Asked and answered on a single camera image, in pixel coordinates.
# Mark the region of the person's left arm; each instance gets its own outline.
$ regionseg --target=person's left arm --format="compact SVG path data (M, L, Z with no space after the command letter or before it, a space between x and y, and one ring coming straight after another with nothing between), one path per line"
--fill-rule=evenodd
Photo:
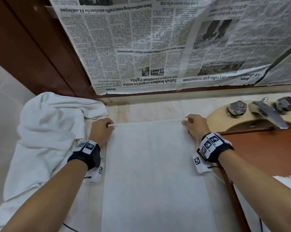
M93 122L89 140L102 146L113 126L109 118ZM81 160L69 161L16 211L1 232L57 232L61 228L88 171Z

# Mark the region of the person's left hand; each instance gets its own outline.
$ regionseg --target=person's left hand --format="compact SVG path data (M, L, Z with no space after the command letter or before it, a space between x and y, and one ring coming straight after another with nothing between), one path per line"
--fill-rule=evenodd
M105 144L114 129L114 124L109 118L104 118L92 123L91 133L89 134L89 140L96 142L100 147Z

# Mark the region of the black wrist strap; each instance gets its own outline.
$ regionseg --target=black wrist strap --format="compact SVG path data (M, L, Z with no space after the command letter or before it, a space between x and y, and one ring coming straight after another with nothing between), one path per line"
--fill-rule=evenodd
M200 154L204 161L209 161L212 163L218 162L218 157L221 152L226 150L234 150L231 142L224 139L218 133L208 133L203 136L200 147L197 152Z
M99 167L100 158L100 146L92 141L87 140L80 143L72 152L72 155L68 158L67 162L70 160L81 160L87 164L88 170Z

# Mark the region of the forearm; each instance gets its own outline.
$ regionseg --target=forearm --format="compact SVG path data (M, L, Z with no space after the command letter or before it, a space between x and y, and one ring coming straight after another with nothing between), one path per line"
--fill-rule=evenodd
M243 197L272 232L291 232L291 189L227 150L219 162Z
M57 232L79 191L87 165L69 161L14 214L2 232Z

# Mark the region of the black cable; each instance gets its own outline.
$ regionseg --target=black cable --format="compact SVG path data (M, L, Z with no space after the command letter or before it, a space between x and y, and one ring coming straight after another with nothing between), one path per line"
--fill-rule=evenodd
M79 232L78 230L75 230L75 229L71 228L70 226L67 226L65 223L63 223L63 225L66 226L67 228L71 229L74 232Z
M211 168L221 168L221 167L220 166L210 166L208 168L211 169Z
M78 232L78 230L75 230L75 229L73 229L73 228L67 226L65 223L63 223L63 225L66 226L67 228L71 229L71 230L74 231L74 232Z
M262 221L261 219L259 218L259 222L260 222L260 228L261 228L261 232L263 232L263 228L262 228Z

